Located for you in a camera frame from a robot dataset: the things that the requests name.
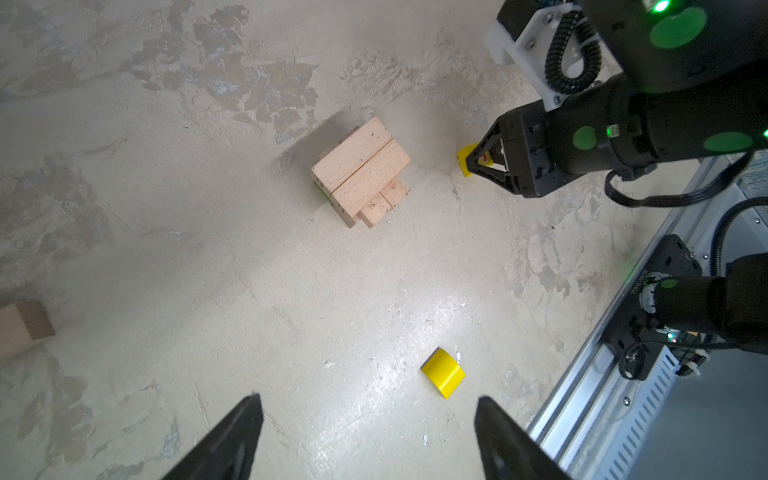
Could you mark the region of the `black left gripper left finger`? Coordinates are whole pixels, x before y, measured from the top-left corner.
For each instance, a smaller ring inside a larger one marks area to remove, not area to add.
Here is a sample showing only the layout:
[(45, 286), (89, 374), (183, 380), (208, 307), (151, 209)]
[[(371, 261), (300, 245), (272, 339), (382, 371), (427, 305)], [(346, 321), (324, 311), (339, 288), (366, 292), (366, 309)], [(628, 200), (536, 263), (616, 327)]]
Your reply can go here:
[(260, 395), (244, 397), (163, 480), (249, 479), (263, 422)]

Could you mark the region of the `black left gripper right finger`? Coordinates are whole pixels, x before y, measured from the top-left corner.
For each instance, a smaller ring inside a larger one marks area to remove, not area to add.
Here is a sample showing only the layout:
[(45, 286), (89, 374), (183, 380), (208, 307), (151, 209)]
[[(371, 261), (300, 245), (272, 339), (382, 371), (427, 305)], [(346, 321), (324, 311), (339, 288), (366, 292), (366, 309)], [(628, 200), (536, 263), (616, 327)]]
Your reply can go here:
[(570, 479), (491, 397), (479, 398), (474, 427), (486, 479)]

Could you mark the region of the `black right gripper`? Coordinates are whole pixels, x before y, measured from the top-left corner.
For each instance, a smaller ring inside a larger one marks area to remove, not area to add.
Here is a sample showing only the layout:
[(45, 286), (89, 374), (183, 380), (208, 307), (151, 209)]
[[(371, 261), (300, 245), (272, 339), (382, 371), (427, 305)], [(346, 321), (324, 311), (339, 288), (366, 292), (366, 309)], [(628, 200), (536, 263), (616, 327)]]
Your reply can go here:
[[(525, 198), (544, 197), (575, 181), (547, 152), (546, 126), (542, 100), (504, 113), (470, 150), (467, 171)], [(483, 165), (483, 156), (504, 158), (507, 171)]]

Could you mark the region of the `yellow cylinder block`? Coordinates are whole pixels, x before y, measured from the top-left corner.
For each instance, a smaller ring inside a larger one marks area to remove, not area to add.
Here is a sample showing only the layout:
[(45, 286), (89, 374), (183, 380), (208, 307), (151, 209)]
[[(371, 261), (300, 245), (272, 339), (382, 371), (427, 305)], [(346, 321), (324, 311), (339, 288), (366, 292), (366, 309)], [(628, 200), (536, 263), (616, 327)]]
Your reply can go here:
[(423, 363), (421, 372), (444, 399), (450, 398), (466, 377), (459, 363), (440, 347)]

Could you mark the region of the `wood plank block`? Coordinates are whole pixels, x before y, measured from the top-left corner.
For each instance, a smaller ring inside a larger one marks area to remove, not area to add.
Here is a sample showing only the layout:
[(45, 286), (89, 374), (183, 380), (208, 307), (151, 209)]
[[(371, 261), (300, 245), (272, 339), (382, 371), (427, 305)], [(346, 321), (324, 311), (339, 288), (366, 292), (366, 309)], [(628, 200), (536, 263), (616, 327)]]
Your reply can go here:
[(312, 168), (313, 180), (330, 196), (368, 160), (392, 140), (392, 135), (376, 117), (354, 129)]

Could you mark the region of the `small square wood block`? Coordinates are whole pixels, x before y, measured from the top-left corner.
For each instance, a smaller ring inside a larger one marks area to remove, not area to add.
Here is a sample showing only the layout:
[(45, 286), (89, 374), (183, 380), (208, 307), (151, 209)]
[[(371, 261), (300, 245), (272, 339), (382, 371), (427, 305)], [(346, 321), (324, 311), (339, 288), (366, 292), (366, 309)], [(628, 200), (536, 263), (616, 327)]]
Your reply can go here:
[(0, 317), (2, 360), (11, 359), (55, 335), (43, 304), (37, 300), (2, 307)]

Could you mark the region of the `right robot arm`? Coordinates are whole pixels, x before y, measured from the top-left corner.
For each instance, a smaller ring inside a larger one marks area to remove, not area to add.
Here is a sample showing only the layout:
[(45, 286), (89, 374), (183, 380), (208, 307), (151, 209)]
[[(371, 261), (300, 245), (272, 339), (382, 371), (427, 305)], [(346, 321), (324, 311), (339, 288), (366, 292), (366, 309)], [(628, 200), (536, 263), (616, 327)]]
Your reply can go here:
[(459, 156), (512, 194), (540, 198), (593, 173), (636, 180), (658, 165), (733, 154), (687, 194), (628, 208), (689, 207), (720, 194), (767, 147), (763, 1), (507, 1), (487, 37), (539, 94)]

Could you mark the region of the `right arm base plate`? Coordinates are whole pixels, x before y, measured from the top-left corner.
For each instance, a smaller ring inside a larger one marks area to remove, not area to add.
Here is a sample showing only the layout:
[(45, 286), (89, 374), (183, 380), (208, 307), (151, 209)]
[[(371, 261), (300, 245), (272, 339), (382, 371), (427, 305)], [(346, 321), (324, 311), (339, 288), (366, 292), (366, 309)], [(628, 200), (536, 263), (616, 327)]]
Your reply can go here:
[(662, 353), (662, 341), (697, 342), (695, 334), (670, 330), (644, 310), (641, 302), (643, 289), (668, 276), (700, 276), (702, 267), (677, 235), (663, 236), (651, 251), (629, 283), (628, 292), (621, 298), (600, 340), (619, 363), (624, 365), (630, 380), (645, 380)]

